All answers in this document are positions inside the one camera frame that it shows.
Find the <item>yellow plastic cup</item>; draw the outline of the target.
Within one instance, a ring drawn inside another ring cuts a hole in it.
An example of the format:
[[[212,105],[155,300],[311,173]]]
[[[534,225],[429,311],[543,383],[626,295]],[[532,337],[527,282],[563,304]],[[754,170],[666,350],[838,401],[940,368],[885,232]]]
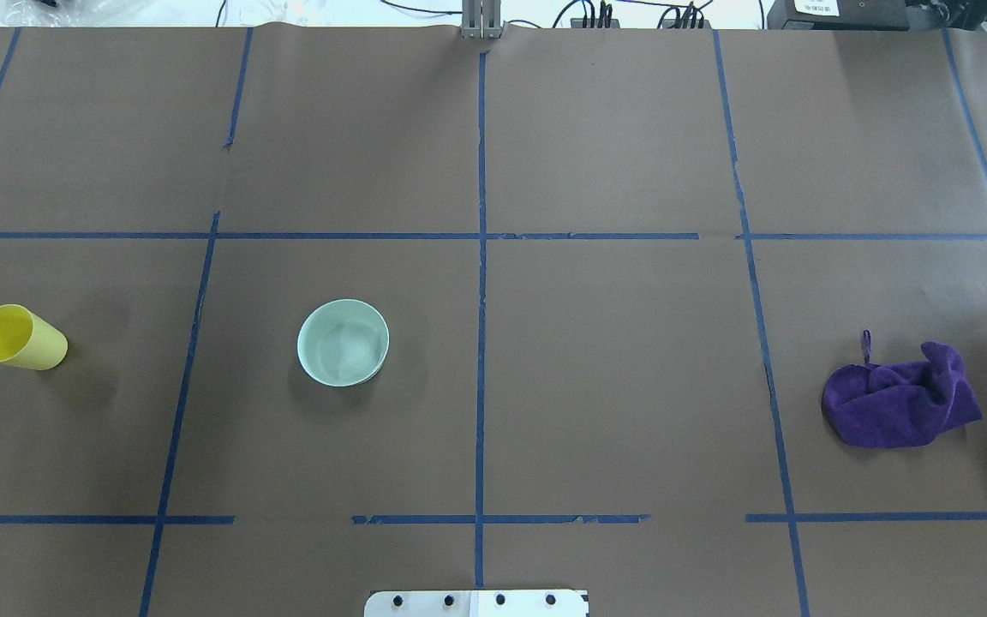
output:
[[[66,336],[17,304],[0,306],[0,366],[50,370],[65,360]]]

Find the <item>black box device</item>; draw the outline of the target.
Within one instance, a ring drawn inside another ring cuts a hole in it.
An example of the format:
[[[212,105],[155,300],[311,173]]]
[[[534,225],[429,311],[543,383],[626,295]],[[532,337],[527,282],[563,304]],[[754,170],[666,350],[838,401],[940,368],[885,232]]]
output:
[[[765,15],[768,30],[905,32],[905,1],[775,1]]]

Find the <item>mint green bowl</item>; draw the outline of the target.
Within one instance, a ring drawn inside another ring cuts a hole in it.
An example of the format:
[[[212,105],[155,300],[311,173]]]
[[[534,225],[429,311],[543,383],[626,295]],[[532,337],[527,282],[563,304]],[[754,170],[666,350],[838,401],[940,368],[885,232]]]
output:
[[[337,298],[302,322],[296,356],[302,371],[322,386],[359,386],[379,374],[390,343],[378,309],[357,298]]]

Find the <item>purple cloth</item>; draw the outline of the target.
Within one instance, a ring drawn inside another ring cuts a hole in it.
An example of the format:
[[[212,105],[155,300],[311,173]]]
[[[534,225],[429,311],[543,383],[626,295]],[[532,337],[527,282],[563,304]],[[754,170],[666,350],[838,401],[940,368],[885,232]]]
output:
[[[963,356],[940,341],[924,341],[924,358],[872,361],[872,333],[860,339],[863,360],[835,370],[820,410],[848,446],[896,449],[928,446],[937,437],[983,418]]]

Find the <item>aluminium frame post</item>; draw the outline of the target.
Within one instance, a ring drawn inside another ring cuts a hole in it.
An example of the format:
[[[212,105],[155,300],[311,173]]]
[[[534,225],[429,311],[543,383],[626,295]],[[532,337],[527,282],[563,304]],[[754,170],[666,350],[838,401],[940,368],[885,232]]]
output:
[[[501,39],[504,19],[500,0],[463,0],[461,35],[463,39]]]

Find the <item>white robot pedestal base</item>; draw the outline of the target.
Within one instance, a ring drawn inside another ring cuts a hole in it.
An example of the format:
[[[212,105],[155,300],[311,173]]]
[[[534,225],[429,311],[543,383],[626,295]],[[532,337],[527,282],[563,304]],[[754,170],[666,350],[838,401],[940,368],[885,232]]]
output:
[[[589,616],[584,590],[383,590],[364,616]]]

